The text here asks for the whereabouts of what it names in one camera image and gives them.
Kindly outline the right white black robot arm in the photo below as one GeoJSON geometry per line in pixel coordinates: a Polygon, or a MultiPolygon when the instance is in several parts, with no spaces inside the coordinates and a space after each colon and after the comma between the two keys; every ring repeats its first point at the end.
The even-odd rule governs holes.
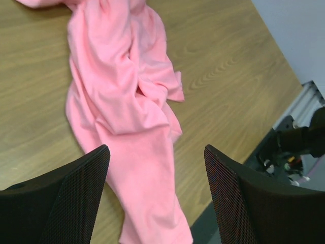
{"type": "Polygon", "coordinates": [[[276,142],[283,153],[310,154],[314,158],[324,155],[324,107],[317,109],[308,127],[278,132],[276,142]]]}

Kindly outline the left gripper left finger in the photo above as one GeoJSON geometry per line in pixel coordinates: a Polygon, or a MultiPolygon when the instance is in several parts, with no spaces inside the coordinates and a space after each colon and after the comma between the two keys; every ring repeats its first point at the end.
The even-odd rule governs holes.
{"type": "Polygon", "coordinates": [[[109,167],[106,145],[1,191],[1,243],[90,243],[109,167]]]}

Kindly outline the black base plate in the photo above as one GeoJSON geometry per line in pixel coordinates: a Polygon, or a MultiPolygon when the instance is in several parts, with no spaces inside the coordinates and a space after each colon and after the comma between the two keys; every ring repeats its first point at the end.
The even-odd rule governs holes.
{"type": "MultiPolygon", "coordinates": [[[[253,169],[258,168],[258,162],[256,159],[257,152],[273,133],[273,129],[268,132],[268,134],[245,161],[244,164],[246,166],[253,169]]],[[[312,156],[304,156],[303,162],[306,164],[307,176],[309,176],[311,179],[310,181],[300,180],[300,185],[308,189],[324,191],[324,158],[318,161],[312,156]]],[[[190,229],[194,243],[221,243],[216,214],[212,202],[201,213],[190,229]]]]}

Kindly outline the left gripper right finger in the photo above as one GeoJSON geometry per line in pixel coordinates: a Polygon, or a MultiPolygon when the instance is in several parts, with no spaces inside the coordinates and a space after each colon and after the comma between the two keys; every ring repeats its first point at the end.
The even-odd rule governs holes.
{"type": "Polygon", "coordinates": [[[324,243],[324,192],[301,188],[204,149],[222,243],[324,243]]]}

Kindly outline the pink t shirt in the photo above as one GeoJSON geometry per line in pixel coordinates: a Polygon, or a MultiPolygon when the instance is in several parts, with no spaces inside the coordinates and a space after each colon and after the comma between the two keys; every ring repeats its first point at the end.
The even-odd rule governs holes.
{"type": "Polygon", "coordinates": [[[182,102],[160,16],[145,1],[65,1],[72,83],[66,115],[82,149],[108,146],[106,181],[124,222],[120,243],[192,243],[175,192],[168,100],[182,102]]]}

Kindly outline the aluminium frame rail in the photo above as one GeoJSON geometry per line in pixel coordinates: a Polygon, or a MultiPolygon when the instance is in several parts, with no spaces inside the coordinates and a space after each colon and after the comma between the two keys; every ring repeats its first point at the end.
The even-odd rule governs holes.
{"type": "Polygon", "coordinates": [[[294,128],[309,126],[314,112],[321,107],[324,107],[322,94],[313,81],[307,82],[272,128],[279,129],[287,116],[292,117],[290,125],[294,128]]]}

